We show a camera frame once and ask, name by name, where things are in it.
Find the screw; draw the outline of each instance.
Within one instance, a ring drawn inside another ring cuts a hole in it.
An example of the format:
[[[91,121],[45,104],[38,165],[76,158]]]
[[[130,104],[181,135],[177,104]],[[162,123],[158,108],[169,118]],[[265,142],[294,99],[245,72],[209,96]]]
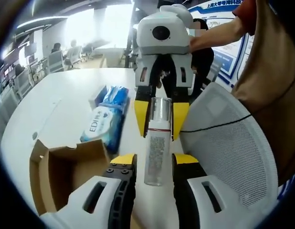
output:
[[[123,169],[123,170],[121,171],[121,173],[122,173],[122,174],[128,174],[128,170],[127,170],[127,169]]]

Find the clear plastic bottle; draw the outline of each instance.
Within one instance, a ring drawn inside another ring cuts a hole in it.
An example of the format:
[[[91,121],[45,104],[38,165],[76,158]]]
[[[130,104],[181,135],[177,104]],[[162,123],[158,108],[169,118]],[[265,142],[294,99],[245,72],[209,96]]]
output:
[[[162,186],[165,160],[169,158],[171,142],[171,99],[152,98],[147,132],[147,156],[144,183]]]

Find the blue tissue package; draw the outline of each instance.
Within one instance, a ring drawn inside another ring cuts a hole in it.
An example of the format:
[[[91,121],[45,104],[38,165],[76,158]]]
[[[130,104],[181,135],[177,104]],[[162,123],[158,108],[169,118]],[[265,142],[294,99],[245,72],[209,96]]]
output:
[[[124,111],[128,99],[128,89],[121,86],[111,86],[107,90],[102,106],[119,108]]]
[[[101,139],[109,153],[118,152],[124,116],[117,108],[99,106],[91,114],[81,142]]]

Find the open cardboard box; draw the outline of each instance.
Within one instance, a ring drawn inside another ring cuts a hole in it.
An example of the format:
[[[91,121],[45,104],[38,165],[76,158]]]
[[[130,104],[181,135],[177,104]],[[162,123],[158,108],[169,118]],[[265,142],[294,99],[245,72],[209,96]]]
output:
[[[30,157],[30,182],[38,214],[59,211],[73,191],[93,176],[101,176],[108,165],[101,140],[52,149],[37,140]],[[133,218],[131,228],[140,228]]]

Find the person's arm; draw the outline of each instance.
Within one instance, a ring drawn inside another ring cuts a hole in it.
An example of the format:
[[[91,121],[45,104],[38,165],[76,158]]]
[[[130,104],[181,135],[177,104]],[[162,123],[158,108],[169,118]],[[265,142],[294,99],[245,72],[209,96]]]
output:
[[[213,27],[205,31],[200,37],[191,37],[191,52],[230,44],[238,41],[247,32],[246,28],[239,17],[232,21]]]

